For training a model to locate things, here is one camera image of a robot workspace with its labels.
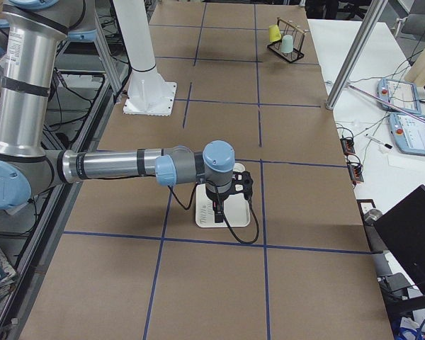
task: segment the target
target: power strip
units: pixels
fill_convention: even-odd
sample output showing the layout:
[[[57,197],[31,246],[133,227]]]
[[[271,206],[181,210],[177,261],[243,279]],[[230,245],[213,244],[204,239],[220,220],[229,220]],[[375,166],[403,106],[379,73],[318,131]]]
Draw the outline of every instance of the power strip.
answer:
[[[348,172],[354,185],[363,183],[362,166],[348,164]]]
[[[341,144],[341,148],[343,149],[343,153],[346,156],[356,153],[354,149],[354,143],[352,140],[348,138],[340,138],[340,144]]]

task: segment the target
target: chair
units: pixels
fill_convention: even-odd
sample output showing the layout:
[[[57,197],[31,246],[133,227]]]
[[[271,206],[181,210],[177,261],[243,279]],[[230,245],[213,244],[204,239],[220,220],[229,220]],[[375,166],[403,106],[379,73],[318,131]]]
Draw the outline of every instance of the chair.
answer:
[[[425,38],[425,0],[416,0],[405,18],[398,18],[394,26],[394,36],[400,33],[423,36]]]
[[[362,8],[364,6],[370,6],[371,0],[352,0],[352,1],[340,1],[345,3],[345,7],[339,8],[339,13],[349,13],[345,20],[351,20],[355,16],[363,19],[367,13],[367,9]]]

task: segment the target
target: yellow cup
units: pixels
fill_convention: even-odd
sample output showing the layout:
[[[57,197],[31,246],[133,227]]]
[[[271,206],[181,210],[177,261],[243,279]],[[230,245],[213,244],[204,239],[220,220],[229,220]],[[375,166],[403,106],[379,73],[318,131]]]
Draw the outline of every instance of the yellow cup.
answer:
[[[281,38],[281,30],[278,28],[278,25],[269,26],[269,42],[273,43],[279,41]]]

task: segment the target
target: robotic arm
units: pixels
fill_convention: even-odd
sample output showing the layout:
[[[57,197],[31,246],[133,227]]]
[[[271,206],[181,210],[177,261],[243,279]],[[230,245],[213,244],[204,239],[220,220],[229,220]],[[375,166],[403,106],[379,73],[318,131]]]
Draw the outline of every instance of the robotic arm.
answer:
[[[143,12],[147,26],[143,1],[120,0],[121,11],[123,1]],[[244,193],[250,199],[250,174],[233,173],[234,150],[223,141],[211,142],[202,152],[186,147],[89,153],[44,150],[40,140],[57,44],[76,30],[94,34],[94,0],[5,0],[3,12],[11,27],[1,81],[0,209],[20,205],[61,183],[123,176],[155,176],[159,184],[171,187],[204,183],[216,222],[222,222],[223,202],[229,195]],[[144,62],[154,61],[151,55]],[[155,66],[144,71],[132,68],[157,74]],[[237,191],[238,184],[242,190]]]

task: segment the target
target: white pillar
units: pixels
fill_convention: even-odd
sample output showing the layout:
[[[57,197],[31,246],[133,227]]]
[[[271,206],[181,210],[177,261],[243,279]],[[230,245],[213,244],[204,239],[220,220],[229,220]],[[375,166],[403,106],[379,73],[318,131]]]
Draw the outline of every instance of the white pillar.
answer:
[[[176,83],[157,72],[143,0],[115,0],[114,5],[132,67],[125,113],[170,115]]]

